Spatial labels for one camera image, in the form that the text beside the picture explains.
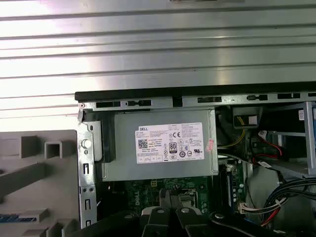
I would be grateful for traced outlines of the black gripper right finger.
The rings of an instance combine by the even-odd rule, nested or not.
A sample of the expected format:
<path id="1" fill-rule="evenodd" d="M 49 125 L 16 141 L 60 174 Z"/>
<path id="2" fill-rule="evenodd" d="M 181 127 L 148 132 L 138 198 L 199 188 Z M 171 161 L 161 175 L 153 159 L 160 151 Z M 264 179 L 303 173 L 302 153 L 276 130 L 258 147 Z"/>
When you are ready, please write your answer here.
<path id="1" fill-rule="evenodd" d="M 170 191 L 170 204 L 181 228 L 188 237 L 280 237 L 275 231 L 266 230 L 239 216 L 212 212 L 208 217 L 184 206 L 177 190 Z"/>

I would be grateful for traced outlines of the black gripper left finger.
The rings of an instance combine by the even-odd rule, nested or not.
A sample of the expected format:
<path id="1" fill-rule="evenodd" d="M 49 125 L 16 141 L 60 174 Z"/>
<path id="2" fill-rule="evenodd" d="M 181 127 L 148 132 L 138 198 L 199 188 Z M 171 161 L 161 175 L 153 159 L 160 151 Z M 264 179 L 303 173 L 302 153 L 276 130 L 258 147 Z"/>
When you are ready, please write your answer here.
<path id="1" fill-rule="evenodd" d="M 169 190 L 159 193 L 159 206 L 143 209 L 139 216 L 125 210 L 110 215 L 95 224 L 75 231 L 73 237 L 166 237 L 170 223 Z"/>

